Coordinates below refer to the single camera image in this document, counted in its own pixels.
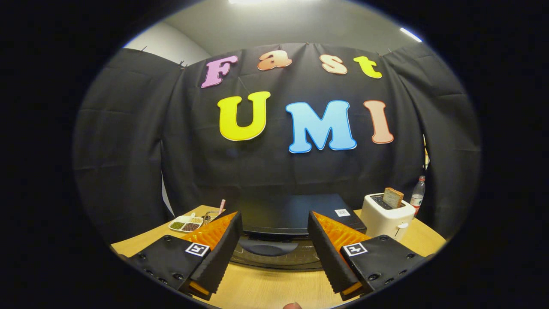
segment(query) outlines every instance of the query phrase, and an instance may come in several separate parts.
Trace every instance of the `pink striped straw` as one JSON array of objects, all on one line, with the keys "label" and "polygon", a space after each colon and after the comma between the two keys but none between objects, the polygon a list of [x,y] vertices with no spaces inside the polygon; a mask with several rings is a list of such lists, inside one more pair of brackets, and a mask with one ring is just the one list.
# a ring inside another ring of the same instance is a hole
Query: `pink striped straw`
[{"label": "pink striped straw", "polygon": [[221,205],[219,206],[219,213],[218,216],[223,212],[223,207],[225,207],[225,200],[221,200]]}]

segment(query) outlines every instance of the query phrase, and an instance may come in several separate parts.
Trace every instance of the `table surface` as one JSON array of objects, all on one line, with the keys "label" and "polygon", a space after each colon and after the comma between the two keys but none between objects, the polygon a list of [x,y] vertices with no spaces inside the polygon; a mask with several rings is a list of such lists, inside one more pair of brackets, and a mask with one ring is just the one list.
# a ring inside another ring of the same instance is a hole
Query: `table surface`
[{"label": "table surface", "polygon": [[[194,212],[196,216],[203,216],[206,212],[215,210],[219,209],[202,205],[185,215]],[[355,213],[360,217],[361,209],[355,210]],[[112,246],[116,252],[130,257],[164,235],[183,236],[184,233],[168,228],[170,222]],[[415,218],[400,241],[401,244],[422,256],[437,252],[445,242],[442,236]],[[295,301],[304,309],[331,308],[345,303],[339,294],[333,292],[323,270],[266,269],[233,262],[229,263],[217,293],[212,294],[209,301],[197,299],[227,309],[282,309],[284,305]]]}]

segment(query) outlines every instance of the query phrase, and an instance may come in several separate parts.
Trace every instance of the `ceiling light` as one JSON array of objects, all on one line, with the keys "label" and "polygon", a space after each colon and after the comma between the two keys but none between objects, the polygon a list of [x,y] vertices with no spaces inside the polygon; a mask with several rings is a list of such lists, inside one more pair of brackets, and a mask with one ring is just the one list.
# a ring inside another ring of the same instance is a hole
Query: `ceiling light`
[{"label": "ceiling light", "polygon": [[413,35],[411,32],[409,32],[408,30],[404,29],[404,28],[400,28],[400,31],[406,33],[409,37],[411,37],[412,39],[418,41],[418,42],[421,42],[421,40],[419,39],[419,37]]},{"label": "ceiling light", "polygon": [[229,0],[230,4],[235,4],[235,3],[250,4],[250,3],[262,3],[262,2],[269,2],[269,0]]}]

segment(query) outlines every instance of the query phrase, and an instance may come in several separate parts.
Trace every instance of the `black curtain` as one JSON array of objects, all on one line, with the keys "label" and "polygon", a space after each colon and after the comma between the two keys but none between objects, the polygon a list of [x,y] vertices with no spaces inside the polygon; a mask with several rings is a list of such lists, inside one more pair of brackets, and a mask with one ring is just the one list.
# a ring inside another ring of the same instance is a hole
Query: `black curtain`
[{"label": "black curtain", "polygon": [[[260,71],[259,57],[284,50],[292,64]],[[348,73],[332,74],[319,56],[343,60]],[[219,85],[202,89],[206,64],[237,56]],[[375,61],[380,79],[365,75],[353,59]],[[237,123],[252,121],[247,97],[269,91],[263,132],[230,141],[219,131],[219,100],[240,96]],[[292,116],[285,110],[307,102],[322,118],[330,101],[350,105],[357,146],[290,153]],[[386,104],[394,141],[372,142],[373,125],[364,101]],[[339,193],[354,209],[364,195],[393,187],[409,200],[424,174],[423,137],[431,157],[427,192],[418,218],[449,237],[464,218],[478,182],[477,121],[451,70],[423,44],[380,56],[353,48],[292,43],[260,46],[215,56],[184,70],[158,56],[123,49],[90,88],[79,112],[75,169],[82,200],[109,242],[165,223],[172,215],[161,197],[161,171],[176,216],[200,205],[227,208],[253,191],[290,194]]]},{"label": "black curtain", "polygon": [[122,49],[98,74],[77,115],[73,165],[83,206],[108,243],[167,222],[161,131],[180,66]]}]

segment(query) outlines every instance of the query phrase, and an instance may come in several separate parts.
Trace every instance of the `water bottle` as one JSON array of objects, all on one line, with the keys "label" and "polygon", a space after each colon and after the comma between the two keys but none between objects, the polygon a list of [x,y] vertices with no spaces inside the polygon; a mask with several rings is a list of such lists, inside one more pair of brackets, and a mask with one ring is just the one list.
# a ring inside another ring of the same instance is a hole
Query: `water bottle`
[{"label": "water bottle", "polygon": [[414,214],[414,217],[417,215],[417,212],[419,211],[419,207],[421,206],[421,202],[423,201],[424,195],[425,195],[425,176],[420,176],[419,182],[417,183],[416,187],[413,189],[412,199],[410,200],[410,205],[412,205],[416,209],[416,213]]}]

